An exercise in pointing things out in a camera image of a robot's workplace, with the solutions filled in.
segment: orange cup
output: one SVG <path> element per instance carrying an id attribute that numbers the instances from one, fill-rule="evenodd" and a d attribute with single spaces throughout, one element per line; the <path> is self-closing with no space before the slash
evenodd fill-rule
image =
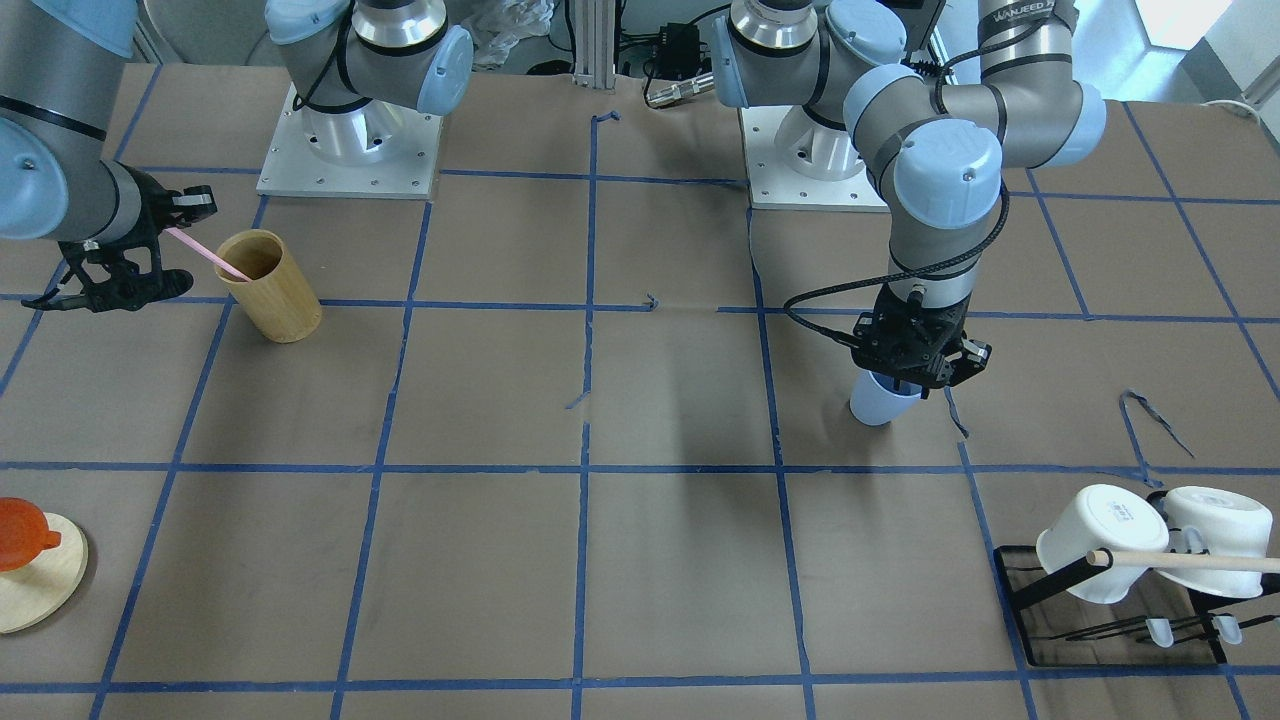
<path id="1" fill-rule="evenodd" d="M 61 544 L 45 514 L 26 500 L 0 497 L 0 573 L 17 570 L 37 555 Z"/>

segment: pink straw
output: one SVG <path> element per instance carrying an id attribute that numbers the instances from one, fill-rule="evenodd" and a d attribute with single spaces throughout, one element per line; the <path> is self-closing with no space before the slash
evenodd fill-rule
<path id="1" fill-rule="evenodd" d="M 252 279 L 250 279 L 248 275 L 237 270 L 230 263 L 215 255 L 212 250 L 205 247 L 204 245 L 200 245 L 198 240 L 191 237 L 189 234 L 182 232 L 178 228 L 169 228 L 168 232 L 169 234 L 180 240 L 187 247 L 195 250 L 196 252 L 200 252 L 201 255 L 211 260 L 215 265 L 221 268 L 228 275 L 232 275 L 233 278 L 238 281 L 244 281 L 247 283 L 253 282 Z"/>

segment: wooden cup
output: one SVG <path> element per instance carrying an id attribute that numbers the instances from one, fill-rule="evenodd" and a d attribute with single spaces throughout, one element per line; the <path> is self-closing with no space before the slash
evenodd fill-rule
<path id="1" fill-rule="evenodd" d="M 297 261 L 274 233 L 261 229 L 233 234 L 218 249 L 252 282 L 215 269 L 257 329 L 271 342 L 297 342 L 316 329 L 321 310 Z"/>

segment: plastic bag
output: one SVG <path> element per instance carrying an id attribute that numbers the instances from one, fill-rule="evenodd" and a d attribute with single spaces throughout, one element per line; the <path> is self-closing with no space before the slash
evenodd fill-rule
<path id="1" fill-rule="evenodd" d="M 480 0 L 460 24 L 476 42 L 476 68 L 495 68 L 507 61 L 511 49 L 526 37 L 548 35 L 554 0 Z"/>

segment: wooden dowel handle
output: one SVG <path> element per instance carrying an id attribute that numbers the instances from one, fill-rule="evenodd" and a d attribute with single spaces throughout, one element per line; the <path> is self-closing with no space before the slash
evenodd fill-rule
<path id="1" fill-rule="evenodd" d="M 1280 573 L 1276 557 L 1231 557 L 1225 555 L 1183 555 L 1178 552 L 1133 552 L 1112 550 L 1112 568 L 1165 568 L 1181 570 L 1243 570 L 1247 573 Z M 1106 566 L 1107 551 L 1094 550 L 1087 556 L 1089 565 Z"/>

